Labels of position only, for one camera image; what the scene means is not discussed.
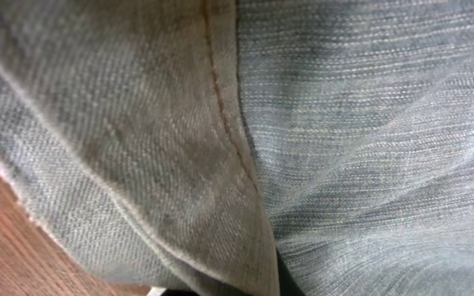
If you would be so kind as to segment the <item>light blue denim shorts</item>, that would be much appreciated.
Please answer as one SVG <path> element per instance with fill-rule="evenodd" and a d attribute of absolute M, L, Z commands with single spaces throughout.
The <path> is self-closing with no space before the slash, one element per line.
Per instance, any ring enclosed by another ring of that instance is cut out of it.
<path fill-rule="evenodd" d="M 474 295 L 474 1 L 0 1 L 0 171 L 107 280 Z"/>

